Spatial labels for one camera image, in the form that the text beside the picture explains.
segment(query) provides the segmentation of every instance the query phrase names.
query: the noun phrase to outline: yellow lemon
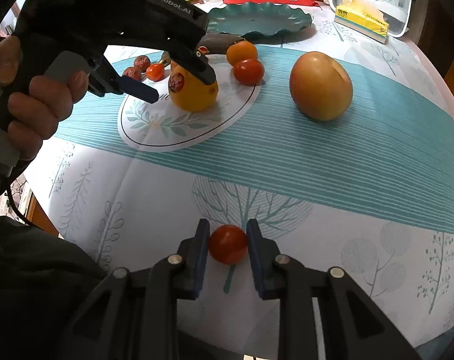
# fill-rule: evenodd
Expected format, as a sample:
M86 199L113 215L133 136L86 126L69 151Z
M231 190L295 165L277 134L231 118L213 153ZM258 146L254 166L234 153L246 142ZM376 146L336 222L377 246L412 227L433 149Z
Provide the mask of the yellow lemon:
M215 104L217 81L205 85L182 66L176 66L168 80L168 92L173 103L188 112L202 112Z

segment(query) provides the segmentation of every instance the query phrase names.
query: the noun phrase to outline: white oval print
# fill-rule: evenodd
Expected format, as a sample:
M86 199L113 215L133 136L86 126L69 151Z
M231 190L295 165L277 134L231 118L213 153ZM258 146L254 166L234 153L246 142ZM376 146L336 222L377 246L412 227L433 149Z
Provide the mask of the white oval print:
M158 90L159 100L149 104L125 97L117 118L124 142L145 152L169 152L200 143L235 123L252 106L260 86L240 85L225 55L210 55L209 64L219 85L214 107L205 112L183 111L170 100L168 75L159 82L147 79L145 83Z

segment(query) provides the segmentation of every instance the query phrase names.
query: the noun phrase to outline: black cable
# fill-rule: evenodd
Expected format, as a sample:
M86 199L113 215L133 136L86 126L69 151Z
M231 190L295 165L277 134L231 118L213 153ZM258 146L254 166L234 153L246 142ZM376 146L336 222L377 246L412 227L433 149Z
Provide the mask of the black cable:
M17 206L15 205L14 198L12 197L12 190L10 189L10 186L7 188L7 197L9 198L9 204L12 207L13 211L17 215L17 217L25 222L26 225L32 226L32 227L37 227L40 228L39 226L34 225L31 221L29 221L24 214L22 214Z

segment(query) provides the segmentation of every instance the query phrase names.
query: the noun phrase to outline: teal striped table runner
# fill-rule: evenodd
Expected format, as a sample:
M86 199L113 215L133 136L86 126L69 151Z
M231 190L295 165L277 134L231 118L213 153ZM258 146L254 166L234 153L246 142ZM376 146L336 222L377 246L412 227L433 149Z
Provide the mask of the teal striped table runner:
M227 130L185 149L153 153L123 142L123 95L87 94L56 136L119 155L310 202L454 234L454 122L415 91L339 61L353 101L339 119L313 122L289 93L301 51L259 46L266 83ZM152 54L157 60L160 53ZM133 58L117 62L122 71Z

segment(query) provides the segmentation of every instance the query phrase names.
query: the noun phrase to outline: yellow tissue package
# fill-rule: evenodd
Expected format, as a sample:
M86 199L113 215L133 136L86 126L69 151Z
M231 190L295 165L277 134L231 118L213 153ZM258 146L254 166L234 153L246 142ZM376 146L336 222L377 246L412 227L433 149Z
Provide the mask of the yellow tissue package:
M387 40L388 23L378 9L359 0L342 0L335 9L335 21L381 43Z

